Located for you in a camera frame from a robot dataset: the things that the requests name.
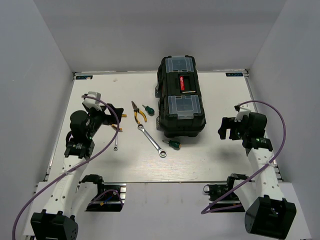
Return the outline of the yellow needle-nose pliers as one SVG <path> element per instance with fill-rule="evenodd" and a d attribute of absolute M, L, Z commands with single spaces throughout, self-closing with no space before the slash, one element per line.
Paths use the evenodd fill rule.
<path fill-rule="evenodd" d="M 133 101 L 131 101 L 131 104 L 132 104 L 132 108 L 133 108 L 133 112 L 134 112 L 135 122 L 136 122 L 138 125 L 141 123 L 141 122 L 139 121 L 139 119 L 138 119 L 138 114 L 140 114 L 140 115 L 143 117 L 144 122 L 146 123 L 146 122 L 147 122 L 147 117 L 146 117 L 146 115 L 138 108 L 138 106 L 137 106 Z"/>

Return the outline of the black plastic toolbox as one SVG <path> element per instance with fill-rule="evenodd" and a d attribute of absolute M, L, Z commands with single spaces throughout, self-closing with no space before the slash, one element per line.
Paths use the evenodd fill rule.
<path fill-rule="evenodd" d="M 157 71 L 156 128 L 167 138 L 196 137 L 206 125 L 196 62 L 193 56 L 167 56 Z"/>

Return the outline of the green orange stubby screwdriver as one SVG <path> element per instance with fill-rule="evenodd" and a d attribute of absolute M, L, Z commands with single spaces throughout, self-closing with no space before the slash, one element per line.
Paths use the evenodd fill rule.
<path fill-rule="evenodd" d="M 162 140 L 162 142 L 168 144 L 175 150 L 179 150 L 181 148 L 181 143 L 175 140 Z"/>

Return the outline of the large ratcheting wrench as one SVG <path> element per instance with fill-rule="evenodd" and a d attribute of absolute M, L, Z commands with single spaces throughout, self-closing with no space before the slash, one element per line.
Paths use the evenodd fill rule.
<path fill-rule="evenodd" d="M 142 124 L 139 124 L 137 126 L 137 128 L 143 132 L 143 134 L 146 136 L 146 138 L 151 142 L 151 144 L 154 146 L 154 148 L 157 150 L 159 156 L 161 158 L 165 158 L 167 156 L 167 152 L 162 149 L 158 143 L 152 138 L 152 136 L 146 131 L 146 129 L 144 128 L 144 126 Z"/>

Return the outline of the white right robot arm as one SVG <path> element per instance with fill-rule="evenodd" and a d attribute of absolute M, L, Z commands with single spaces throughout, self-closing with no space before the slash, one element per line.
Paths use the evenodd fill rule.
<path fill-rule="evenodd" d="M 246 232 L 253 235 L 284 240 L 297 213 L 294 203 L 288 202 L 281 191 L 273 163 L 273 147 L 265 138 L 267 117 L 256 112 L 223 117 L 218 134 L 222 140 L 241 140 L 253 170 L 253 178 L 233 174 L 228 177 L 226 195 L 239 199 L 245 210 Z"/>

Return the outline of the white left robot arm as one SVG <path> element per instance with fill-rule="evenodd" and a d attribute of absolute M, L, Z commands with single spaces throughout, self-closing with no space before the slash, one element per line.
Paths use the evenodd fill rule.
<path fill-rule="evenodd" d="M 94 135 L 102 125 L 118 125 L 124 110 L 97 100 L 84 100 L 82 104 L 84 110 L 70 116 L 62 173 L 52 181 L 54 189 L 43 210 L 33 213 L 30 220 L 37 240 L 75 240 L 79 230 L 77 212 L 91 197 L 99 200 L 106 193 L 103 184 L 94 182 L 89 186 L 89 180 L 81 176 L 93 159 Z"/>

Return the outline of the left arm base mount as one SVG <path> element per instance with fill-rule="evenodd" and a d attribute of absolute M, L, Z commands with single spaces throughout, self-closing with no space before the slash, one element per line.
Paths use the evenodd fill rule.
<path fill-rule="evenodd" d="M 121 212 L 126 199 L 126 183 L 103 182 L 97 186 L 97 194 L 86 208 L 86 212 Z"/>

